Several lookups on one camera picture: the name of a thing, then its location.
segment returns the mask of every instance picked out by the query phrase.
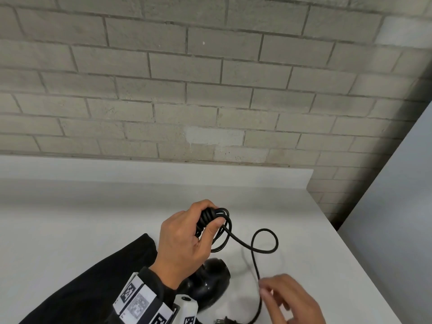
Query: white countertop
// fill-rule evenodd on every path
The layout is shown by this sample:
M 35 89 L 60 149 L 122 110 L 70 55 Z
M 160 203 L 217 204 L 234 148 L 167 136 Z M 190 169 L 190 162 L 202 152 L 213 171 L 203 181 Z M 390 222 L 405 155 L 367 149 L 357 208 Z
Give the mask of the white countertop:
M 15 180 L 9 174 L 2 176 L 5 167 L 1 164 L 0 157 L 0 314 L 4 324 L 17 323 L 51 293 L 141 234 L 148 233 L 157 243 L 164 219 L 204 198 L 230 211 L 233 233 L 247 243 L 263 227 L 277 234 L 276 253 L 256 254 L 261 275 L 292 275 L 321 305 L 328 324 L 399 323 L 304 189 L 310 171 L 304 180 L 298 170 L 283 169 L 297 171 L 297 185 L 304 186 L 288 189 L 24 180 L 23 176 Z M 272 248 L 273 237 L 260 233 L 255 244 Z M 258 304 L 250 252 L 230 239 L 212 257 L 225 261 L 232 278 L 223 297 L 198 318 L 204 324 L 224 316 L 249 321 Z M 269 322 L 264 307 L 257 323 Z

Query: painted brick wall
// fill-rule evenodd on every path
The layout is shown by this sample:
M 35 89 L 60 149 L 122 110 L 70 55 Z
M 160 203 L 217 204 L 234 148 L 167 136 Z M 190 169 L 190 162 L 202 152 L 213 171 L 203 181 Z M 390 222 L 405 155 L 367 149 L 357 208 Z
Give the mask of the painted brick wall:
M 340 221 L 431 50 L 431 0 L 0 0 L 0 152 L 313 168 Z

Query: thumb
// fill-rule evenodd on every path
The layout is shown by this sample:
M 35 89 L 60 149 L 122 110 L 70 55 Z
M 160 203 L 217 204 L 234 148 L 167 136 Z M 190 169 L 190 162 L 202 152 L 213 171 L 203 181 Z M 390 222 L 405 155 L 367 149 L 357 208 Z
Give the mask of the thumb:
M 202 232 L 201 240 L 200 240 L 200 249 L 204 253 L 210 253 L 212 248 L 213 238 L 217 233 L 219 227 L 225 223 L 225 219 L 223 217 L 218 217 L 212 220 Z
M 280 308 L 277 305 L 276 300 L 273 298 L 272 294 L 266 289 L 260 289 L 260 296 L 264 301 L 264 304 L 266 304 L 271 322 L 273 324 L 286 324 L 284 315 L 280 311 Z

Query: white table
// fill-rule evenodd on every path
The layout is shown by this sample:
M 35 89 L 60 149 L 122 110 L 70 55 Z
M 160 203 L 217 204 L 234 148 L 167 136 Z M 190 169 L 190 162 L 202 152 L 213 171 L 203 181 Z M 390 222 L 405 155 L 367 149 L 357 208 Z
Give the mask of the white table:
M 399 323 L 305 190 L 310 176 L 297 169 L 1 156 L 2 323 L 17 323 L 141 234 L 157 244 L 164 219 L 205 198 L 230 211 L 233 233 L 247 243 L 259 228 L 277 234 L 276 253 L 256 254 L 261 275 L 292 275 L 328 324 Z M 272 248 L 273 237 L 260 233 L 255 245 Z M 198 318 L 249 321 L 258 304 L 250 252 L 230 239 L 212 256 L 225 261 L 232 278 Z M 257 323 L 269 322 L 264 307 Z

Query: coiled cord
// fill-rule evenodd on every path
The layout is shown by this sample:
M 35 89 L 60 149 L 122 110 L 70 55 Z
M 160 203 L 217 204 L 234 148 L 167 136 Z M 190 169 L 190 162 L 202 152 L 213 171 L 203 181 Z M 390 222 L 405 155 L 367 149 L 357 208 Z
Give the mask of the coiled cord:
M 249 249 L 251 251 L 252 262 L 254 263 L 256 277 L 259 280 L 261 277 L 260 277 L 260 272 L 258 271 L 258 267 L 257 267 L 257 264 L 256 264 L 254 252 L 257 252 L 259 254 L 271 254 L 271 253 L 275 252 L 278 249 L 278 247 L 279 247 L 279 240 L 278 240 L 276 234 L 272 230 L 270 230 L 270 229 L 259 229 L 252 236 L 251 245 L 247 245 L 246 243 L 244 243 L 242 240 L 240 240 L 239 238 L 237 238 L 231 232 L 232 222 L 231 222 L 231 218 L 230 218 L 230 213 L 229 213 L 229 211 L 227 209 L 225 209 L 225 208 L 218 208 L 218 209 L 206 208 L 206 209 L 204 209 L 201 212 L 200 219 L 199 219 L 199 221 L 197 223 L 197 230 L 195 232 L 195 236 L 197 238 L 199 238 L 201 236 L 201 233 L 203 232 L 203 230 L 206 228 L 206 226 L 211 221 L 213 221 L 214 219 L 216 219 L 218 217 L 223 217 L 225 219 L 226 223 L 223 224 L 219 228 L 218 232 L 216 233 L 216 235 L 215 235 L 215 237 L 213 239 L 213 243 L 215 243 L 220 238 L 220 236 L 222 235 L 222 233 L 226 232 L 227 236 L 226 236 L 226 239 L 224 240 L 224 242 L 221 245 L 219 245 L 218 247 L 212 249 L 212 252 L 218 252 L 218 251 L 224 249 L 225 245 L 228 243 L 228 240 L 230 238 L 233 238 L 239 244 L 241 244 L 246 249 Z M 271 250 L 262 250 L 262 249 L 254 248 L 255 238 L 258 235 L 258 233 L 260 233 L 260 232 L 269 232 L 270 234 L 273 235 L 274 240 L 276 242 L 273 249 L 271 249 Z M 252 318 L 252 320 L 249 323 L 247 323 L 247 324 L 254 324 L 256 322 L 258 316 L 261 313 L 262 305 L 263 305 L 263 301 L 262 301 L 261 296 L 260 296 L 260 302 L 258 304 L 258 310 L 256 311 L 256 314 L 255 314 L 254 318 Z M 228 322 L 228 321 L 229 322 L 233 322 L 233 323 L 235 322 L 235 321 L 229 320 L 229 319 L 227 319 L 225 317 L 225 322 Z

